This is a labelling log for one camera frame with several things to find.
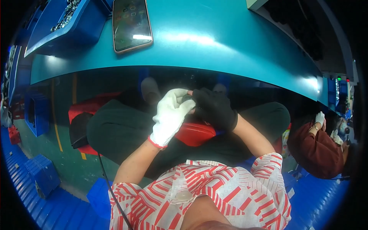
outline smartphone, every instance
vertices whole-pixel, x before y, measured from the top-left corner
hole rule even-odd
[[[116,53],[125,53],[153,43],[146,0],[114,0],[113,39]]]

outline black fingerless glove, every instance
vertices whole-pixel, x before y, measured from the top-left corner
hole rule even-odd
[[[194,115],[216,129],[233,131],[238,122],[238,113],[231,109],[226,95],[202,88],[193,91],[192,99],[196,102]]]

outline patterned blouse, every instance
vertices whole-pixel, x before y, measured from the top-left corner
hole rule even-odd
[[[180,229],[185,212],[201,195],[211,197],[233,226],[279,230],[291,220],[281,164],[278,153],[257,158],[250,172],[219,162],[187,160],[143,189],[118,183],[113,191],[134,230]],[[128,229],[109,196],[110,229]]]

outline black pants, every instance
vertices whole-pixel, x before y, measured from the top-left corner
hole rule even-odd
[[[290,123],[289,112],[277,102],[255,106],[240,115],[271,143]],[[147,139],[153,125],[152,115],[124,105],[117,98],[101,107],[90,119],[87,138],[94,150],[120,165]],[[187,146],[174,137],[154,158],[145,177],[155,180],[187,159],[214,160],[234,167],[251,156],[243,141],[233,133],[217,135],[198,147]]]

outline shoe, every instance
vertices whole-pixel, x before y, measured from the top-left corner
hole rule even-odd
[[[227,89],[226,89],[226,86],[224,86],[223,84],[217,83],[212,89],[212,91],[226,95]]]
[[[143,79],[141,83],[141,92],[144,101],[147,102],[149,105],[157,104],[161,99],[157,82],[152,77],[147,77]]]

